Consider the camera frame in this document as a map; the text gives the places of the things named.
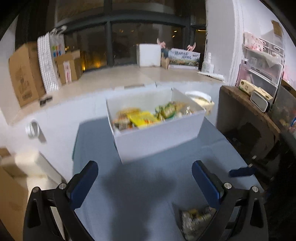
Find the silver black snack packet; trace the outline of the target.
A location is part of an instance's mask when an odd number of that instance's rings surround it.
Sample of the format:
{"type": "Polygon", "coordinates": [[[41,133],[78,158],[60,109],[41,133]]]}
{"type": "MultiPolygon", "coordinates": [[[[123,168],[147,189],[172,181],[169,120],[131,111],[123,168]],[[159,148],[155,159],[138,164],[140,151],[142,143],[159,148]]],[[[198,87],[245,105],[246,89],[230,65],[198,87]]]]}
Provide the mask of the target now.
{"type": "Polygon", "coordinates": [[[202,209],[180,210],[180,230],[185,240],[196,240],[205,231],[216,209],[206,206],[202,209]]]}

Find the large green snack bag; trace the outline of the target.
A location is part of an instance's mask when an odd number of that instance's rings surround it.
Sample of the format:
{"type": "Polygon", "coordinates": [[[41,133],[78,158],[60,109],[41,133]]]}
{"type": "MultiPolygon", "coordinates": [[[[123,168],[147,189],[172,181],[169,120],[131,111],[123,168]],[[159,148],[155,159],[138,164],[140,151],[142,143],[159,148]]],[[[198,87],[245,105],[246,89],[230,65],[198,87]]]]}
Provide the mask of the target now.
{"type": "Polygon", "coordinates": [[[183,102],[170,101],[165,105],[157,106],[155,108],[154,116],[161,121],[170,119],[173,118],[184,106],[185,104],[183,102]]]}

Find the yellow Kuromi popcorn bag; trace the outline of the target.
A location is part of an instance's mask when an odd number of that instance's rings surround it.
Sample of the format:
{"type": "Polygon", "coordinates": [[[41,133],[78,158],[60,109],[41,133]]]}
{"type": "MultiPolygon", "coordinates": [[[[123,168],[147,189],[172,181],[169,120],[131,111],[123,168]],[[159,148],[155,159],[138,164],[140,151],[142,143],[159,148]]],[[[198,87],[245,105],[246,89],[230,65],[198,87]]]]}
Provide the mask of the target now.
{"type": "Polygon", "coordinates": [[[149,111],[128,114],[127,117],[137,128],[146,128],[160,123],[160,121],[149,111]]]}

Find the cartoon print snack bag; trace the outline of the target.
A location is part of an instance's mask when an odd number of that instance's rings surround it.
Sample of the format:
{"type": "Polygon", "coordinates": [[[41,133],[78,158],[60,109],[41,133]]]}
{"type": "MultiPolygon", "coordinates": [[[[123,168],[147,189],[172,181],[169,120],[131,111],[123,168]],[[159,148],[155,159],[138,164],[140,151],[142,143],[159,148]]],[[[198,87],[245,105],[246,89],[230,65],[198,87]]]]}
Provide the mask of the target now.
{"type": "Polygon", "coordinates": [[[134,113],[135,111],[136,109],[132,108],[120,110],[116,114],[116,118],[112,121],[113,127],[118,129],[119,131],[132,128],[132,122],[128,118],[128,115],[134,113]]]}

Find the brown wooden side table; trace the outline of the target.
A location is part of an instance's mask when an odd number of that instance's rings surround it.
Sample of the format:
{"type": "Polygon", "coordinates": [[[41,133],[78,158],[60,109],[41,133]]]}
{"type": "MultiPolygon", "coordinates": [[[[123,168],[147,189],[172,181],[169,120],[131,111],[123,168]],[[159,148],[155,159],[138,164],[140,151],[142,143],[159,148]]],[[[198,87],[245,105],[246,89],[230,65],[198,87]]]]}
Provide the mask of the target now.
{"type": "Polygon", "coordinates": [[[262,113],[251,101],[250,96],[234,86],[223,85],[219,90],[217,129],[226,132],[241,127],[244,123],[254,124],[261,134],[266,133],[275,143],[280,137],[280,129],[267,113],[262,113]]]}

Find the cream sofa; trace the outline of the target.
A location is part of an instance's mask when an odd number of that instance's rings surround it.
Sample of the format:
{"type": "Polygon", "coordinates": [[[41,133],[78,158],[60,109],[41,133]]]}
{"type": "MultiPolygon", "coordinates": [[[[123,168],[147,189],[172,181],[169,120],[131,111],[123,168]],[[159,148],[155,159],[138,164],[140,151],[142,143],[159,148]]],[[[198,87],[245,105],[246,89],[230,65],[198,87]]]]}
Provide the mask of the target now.
{"type": "Polygon", "coordinates": [[[38,186],[42,190],[55,189],[64,180],[39,151],[33,150],[11,155],[15,156],[16,165],[24,173],[15,180],[27,187],[27,201],[34,187],[38,186]]]}

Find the flat brown cardboard sheet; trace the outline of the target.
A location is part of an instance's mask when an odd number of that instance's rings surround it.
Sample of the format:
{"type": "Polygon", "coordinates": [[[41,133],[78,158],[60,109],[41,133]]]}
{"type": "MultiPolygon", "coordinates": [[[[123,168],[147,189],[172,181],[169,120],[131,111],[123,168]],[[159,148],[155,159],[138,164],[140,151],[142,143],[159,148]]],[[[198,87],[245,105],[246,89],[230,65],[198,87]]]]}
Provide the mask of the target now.
{"type": "Polygon", "coordinates": [[[1,147],[1,232],[7,231],[13,240],[23,239],[28,190],[15,180],[23,175],[16,165],[15,156],[1,147]]]}

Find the white framed mirror device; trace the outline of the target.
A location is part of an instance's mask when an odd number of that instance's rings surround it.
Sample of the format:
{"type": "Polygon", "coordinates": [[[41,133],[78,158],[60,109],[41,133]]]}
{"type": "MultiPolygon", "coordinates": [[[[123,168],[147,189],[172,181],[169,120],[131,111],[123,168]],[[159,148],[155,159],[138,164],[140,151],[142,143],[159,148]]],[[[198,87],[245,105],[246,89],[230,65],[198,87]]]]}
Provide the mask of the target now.
{"type": "Polygon", "coordinates": [[[262,112],[267,113],[270,109],[270,103],[258,92],[252,92],[250,101],[262,112]]]}

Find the white tape roll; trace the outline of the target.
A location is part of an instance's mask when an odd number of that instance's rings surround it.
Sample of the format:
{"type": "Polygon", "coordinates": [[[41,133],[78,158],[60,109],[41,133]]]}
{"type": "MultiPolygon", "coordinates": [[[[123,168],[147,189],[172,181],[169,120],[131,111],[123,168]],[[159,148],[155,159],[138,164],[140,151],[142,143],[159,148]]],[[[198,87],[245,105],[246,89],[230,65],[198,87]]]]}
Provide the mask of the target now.
{"type": "Polygon", "coordinates": [[[33,120],[26,125],[26,134],[30,139],[39,137],[40,127],[37,121],[33,120]]]}

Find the white open storage box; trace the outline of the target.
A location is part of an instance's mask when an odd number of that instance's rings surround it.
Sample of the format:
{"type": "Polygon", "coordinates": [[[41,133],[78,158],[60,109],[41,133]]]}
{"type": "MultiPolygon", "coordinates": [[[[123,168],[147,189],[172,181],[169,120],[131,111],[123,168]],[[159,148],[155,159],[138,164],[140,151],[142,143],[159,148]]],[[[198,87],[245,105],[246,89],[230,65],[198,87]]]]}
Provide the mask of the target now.
{"type": "Polygon", "coordinates": [[[182,114],[144,128],[119,131],[114,126],[111,127],[115,147],[123,164],[160,153],[196,138],[206,111],[184,93],[169,87],[134,89],[106,99],[110,123],[121,110],[139,108],[154,113],[157,106],[165,105],[169,101],[184,103],[193,113],[182,114]]]}

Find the black scissors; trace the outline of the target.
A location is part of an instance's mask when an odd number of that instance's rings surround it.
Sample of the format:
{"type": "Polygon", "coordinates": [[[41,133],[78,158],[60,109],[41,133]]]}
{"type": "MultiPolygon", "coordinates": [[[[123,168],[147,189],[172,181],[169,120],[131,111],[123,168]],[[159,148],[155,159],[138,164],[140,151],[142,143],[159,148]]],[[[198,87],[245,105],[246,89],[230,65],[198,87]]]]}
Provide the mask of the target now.
{"type": "Polygon", "coordinates": [[[46,105],[47,102],[50,102],[52,100],[53,100],[53,97],[52,96],[47,96],[45,98],[42,98],[42,99],[39,100],[39,106],[40,107],[43,107],[43,106],[46,105]]]}

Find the rolled white paper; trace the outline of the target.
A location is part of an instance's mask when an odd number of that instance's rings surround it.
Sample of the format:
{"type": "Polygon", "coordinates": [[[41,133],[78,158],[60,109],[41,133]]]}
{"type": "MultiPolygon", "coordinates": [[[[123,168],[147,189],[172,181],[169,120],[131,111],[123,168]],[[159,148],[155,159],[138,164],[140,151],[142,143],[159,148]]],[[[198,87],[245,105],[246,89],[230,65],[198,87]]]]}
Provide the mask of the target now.
{"type": "Polygon", "coordinates": [[[224,82],[224,76],[223,75],[215,74],[215,73],[208,73],[208,72],[201,72],[201,71],[198,71],[197,73],[199,75],[208,76],[208,77],[211,77],[213,79],[216,79],[216,80],[219,80],[219,81],[224,82]]]}

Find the clear plastic drawer organizer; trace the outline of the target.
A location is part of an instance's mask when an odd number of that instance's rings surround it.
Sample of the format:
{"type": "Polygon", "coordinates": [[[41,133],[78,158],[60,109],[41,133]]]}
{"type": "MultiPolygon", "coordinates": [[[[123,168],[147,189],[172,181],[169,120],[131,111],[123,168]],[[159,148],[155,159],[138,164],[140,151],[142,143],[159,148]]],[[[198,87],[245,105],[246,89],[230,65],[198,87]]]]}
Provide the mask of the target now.
{"type": "Polygon", "coordinates": [[[243,58],[236,86],[244,79],[275,96],[283,74],[285,51],[267,40],[259,39],[265,47],[263,52],[250,50],[243,45],[243,58]]]}

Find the white spray bottle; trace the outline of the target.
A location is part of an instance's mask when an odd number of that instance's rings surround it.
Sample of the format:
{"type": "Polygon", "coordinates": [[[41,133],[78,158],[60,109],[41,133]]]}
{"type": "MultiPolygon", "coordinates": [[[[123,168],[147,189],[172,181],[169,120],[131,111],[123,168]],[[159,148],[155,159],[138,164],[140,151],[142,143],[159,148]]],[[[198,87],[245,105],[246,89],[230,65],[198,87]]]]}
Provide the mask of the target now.
{"type": "Polygon", "coordinates": [[[202,72],[204,73],[213,73],[214,72],[214,65],[211,63],[212,55],[208,52],[204,58],[202,64],[202,72]]]}

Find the small open cardboard box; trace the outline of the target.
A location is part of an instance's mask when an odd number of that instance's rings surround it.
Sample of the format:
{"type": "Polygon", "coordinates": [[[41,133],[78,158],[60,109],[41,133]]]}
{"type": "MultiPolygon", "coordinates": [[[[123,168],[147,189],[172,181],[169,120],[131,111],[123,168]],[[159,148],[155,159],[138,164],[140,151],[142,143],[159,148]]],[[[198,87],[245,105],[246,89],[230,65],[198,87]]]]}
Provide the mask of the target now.
{"type": "Polygon", "coordinates": [[[80,50],[67,52],[55,58],[55,62],[62,85],[77,81],[83,73],[80,50]]]}

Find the landscape printed long box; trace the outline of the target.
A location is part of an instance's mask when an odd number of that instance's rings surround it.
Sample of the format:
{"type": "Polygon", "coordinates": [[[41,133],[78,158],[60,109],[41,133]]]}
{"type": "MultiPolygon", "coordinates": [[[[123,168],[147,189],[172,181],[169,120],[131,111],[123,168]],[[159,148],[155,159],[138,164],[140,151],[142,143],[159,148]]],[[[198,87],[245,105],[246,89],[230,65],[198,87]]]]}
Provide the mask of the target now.
{"type": "Polygon", "coordinates": [[[200,53],[172,48],[168,51],[168,68],[198,70],[200,53]]]}

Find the pink floral pouch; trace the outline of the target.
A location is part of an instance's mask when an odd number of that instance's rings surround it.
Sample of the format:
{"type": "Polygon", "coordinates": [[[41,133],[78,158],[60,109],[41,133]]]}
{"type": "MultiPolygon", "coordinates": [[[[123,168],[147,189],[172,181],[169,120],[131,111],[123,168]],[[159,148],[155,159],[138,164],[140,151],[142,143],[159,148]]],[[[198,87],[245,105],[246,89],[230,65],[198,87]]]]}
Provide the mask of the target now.
{"type": "Polygon", "coordinates": [[[262,40],[260,40],[258,37],[256,37],[252,33],[244,32],[243,38],[244,38],[243,45],[245,48],[248,48],[250,50],[260,51],[260,52],[263,52],[265,50],[262,40]]]}

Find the large brown cardboard box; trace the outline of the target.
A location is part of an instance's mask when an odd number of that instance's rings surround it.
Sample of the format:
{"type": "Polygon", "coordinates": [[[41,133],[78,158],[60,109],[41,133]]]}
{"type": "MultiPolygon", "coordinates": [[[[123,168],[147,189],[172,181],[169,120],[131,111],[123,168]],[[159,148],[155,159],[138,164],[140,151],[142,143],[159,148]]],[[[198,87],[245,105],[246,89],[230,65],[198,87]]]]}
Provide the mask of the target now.
{"type": "Polygon", "coordinates": [[[10,56],[9,71],[20,107],[46,94],[40,71],[37,42],[23,44],[10,56]]]}

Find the white dotted paper bag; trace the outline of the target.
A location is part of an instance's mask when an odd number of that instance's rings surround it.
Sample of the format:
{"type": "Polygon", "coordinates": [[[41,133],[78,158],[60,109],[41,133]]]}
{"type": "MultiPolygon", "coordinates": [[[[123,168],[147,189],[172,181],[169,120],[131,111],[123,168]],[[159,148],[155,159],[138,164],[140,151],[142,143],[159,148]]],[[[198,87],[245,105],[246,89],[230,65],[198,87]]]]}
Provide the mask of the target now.
{"type": "Polygon", "coordinates": [[[67,26],[63,25],[37,39],[39,66],[46,94],[61,87],[55,59],[66,52],[63,35],[66,30],[67,26]]]}

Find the white foam box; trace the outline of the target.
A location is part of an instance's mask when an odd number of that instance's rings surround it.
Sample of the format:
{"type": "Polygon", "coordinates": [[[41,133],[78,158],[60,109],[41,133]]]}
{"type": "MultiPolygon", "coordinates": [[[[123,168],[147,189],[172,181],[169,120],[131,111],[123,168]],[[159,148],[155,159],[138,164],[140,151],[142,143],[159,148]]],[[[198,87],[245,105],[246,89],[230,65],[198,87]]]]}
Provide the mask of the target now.
{"type": "Polygon", "coordinates": [[[137,65],[140,68],[160,67],[161,46],[158,44],[138,44],[137,65]]]}

